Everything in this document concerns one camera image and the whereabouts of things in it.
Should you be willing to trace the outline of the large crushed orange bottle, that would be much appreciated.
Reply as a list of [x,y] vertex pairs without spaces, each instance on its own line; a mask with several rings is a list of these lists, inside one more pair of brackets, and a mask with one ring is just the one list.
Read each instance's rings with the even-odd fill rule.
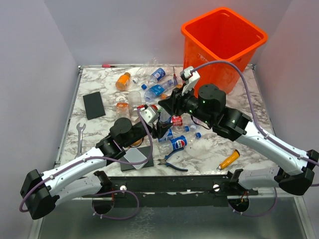
[[164,100],[164,99],[166,99],[167,97],[168,97],[168,95],[167,95],[166,93],[162,93],[161,96],[160,96],[160,99],[161,99],[161,100]]

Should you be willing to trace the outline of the blue pepsi bottle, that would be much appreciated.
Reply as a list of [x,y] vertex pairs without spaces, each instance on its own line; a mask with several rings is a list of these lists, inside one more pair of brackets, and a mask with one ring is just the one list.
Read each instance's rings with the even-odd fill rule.
[[163,154],[171,153],[172,151],[184,148],[185,146],[187,146],[187,139],[184,135],[181,135],[179,137],[162,142],[159,145],[159,152]]
[[167,132],[164,134],[164,136],[160,139],[158,139],[158,142],[167,141],[173,138],[173,131],[172,129],[168,129]]

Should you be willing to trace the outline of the red label bottle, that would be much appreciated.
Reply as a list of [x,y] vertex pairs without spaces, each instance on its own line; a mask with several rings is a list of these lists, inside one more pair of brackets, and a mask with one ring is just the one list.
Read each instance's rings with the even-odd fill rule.
[[172,116],[171,123],[173,126],[183,126],[183,118],[182,116]]

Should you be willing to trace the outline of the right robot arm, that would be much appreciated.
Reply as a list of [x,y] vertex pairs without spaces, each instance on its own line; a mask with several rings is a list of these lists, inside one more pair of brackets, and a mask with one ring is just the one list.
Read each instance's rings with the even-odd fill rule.
[[171,116],[189,114],[212,129],[218,136],[245,145],[272,162],[275,167],[260,170],[236,170],[229,189],[240,195],[246,189],[279,187],[287,193],[302,196],[311,186],[314,164],[319,154],[315,150],[297,149],[257,128],[252,119],[239,110],[226,106],[226,93],[214,84],[183,93],[173,89],[171,95],[158,104]]

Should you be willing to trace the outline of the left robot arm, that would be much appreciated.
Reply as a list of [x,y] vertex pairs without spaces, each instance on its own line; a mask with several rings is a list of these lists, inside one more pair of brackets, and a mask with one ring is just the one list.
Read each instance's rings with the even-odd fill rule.
[[140,121],[132,124],[128,118],[117,119],[109,134],[94,147],[74,160],[44,171],[34,169],[25,177],[20,195],[22,202],[19,211],[29,213],[34,220],[43,218],[64,201],[77,197],[94,195],[106,196],[111,186],[105,173],[99,169],[109,162],[120,162],[125,155],[124,149],[139,139],[162,138],[171,123],[158,121],[152,124],[152,118],[145,113],[139,114]]

